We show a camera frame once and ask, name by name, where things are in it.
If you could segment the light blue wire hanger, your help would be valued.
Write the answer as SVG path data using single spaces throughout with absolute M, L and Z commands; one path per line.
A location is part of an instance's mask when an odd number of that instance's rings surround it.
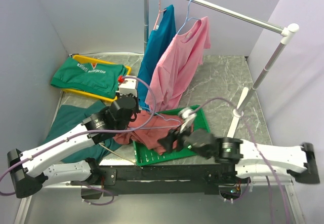
M 164 114 L 154 113 L 155 116 L 162 118 L 165 122 L 175 122 L 176 124 L 171 126 L 156 126 L 156 127 L 144 127 L 144 129 L 157 129 L 157 128 L 173 128 L 178 127 L 182 124 L 182 122 L 176 118 L 172 118 L 171 116 L 167 116 Z

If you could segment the salmon red t shirt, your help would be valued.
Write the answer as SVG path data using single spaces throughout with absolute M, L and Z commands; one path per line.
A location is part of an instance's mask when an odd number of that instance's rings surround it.
M 177 115 L 167 115 L 176 118 L 182 122 L 182 119 Z M 162 118 L 153 116 L 150 122 L 144 127 L 156 126 L 171 126 L 175 122 L 165 122 Z M 119 133 L 113 138 L 118 144 L 130 144 L 132 141 L 144 144 L 149 150 L 154 150 L 159 155 L 162 155 L 166 150 L 157 142 L 160 138 L 164 138 L 168 131 L 172 128 L 157 128 L 157 129 L 139 129 L 128 133 Z

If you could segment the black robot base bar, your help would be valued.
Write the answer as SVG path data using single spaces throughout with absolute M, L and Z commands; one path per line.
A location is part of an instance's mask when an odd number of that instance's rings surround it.
M 100 166 L 100 173 L 86 180 L 89 185 L 103 185 L 115 195 L 204 193 L 217 195 L 219 187 L 248 183 L 249 178 L 235 176 L 232 166 L 151 165 Z

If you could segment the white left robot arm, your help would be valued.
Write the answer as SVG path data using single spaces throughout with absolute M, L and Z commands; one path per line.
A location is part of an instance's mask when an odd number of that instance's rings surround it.
M 28 151 L 9 151 L 8 166 L 16 197 L 26 198 L 44 186 L 65 181 L 96 184 L 103 173 L 94 158 L 69 164 L 60 161 L 126 130 L 138 113 L 138 98 L 133 94 L 120 95 L 110 106 L 92 114 L 58 138 Z

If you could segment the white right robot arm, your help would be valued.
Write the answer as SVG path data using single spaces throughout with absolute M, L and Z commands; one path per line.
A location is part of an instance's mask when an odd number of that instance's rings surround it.
M 312 143 L 298 146 L 274 146 L 253 143 L 244 139 L 216 137 L 204 129 L 193 132 L 171 129 L 158 139 L 158 143 L 168 152 L 184 148 L 205 158 L 214 159 L 224 166 L 222 178 L 232 183 L 236 179 L 273 175 L 275 180 L 291 176 L 302 184 L 319 184 L 314 147 Z

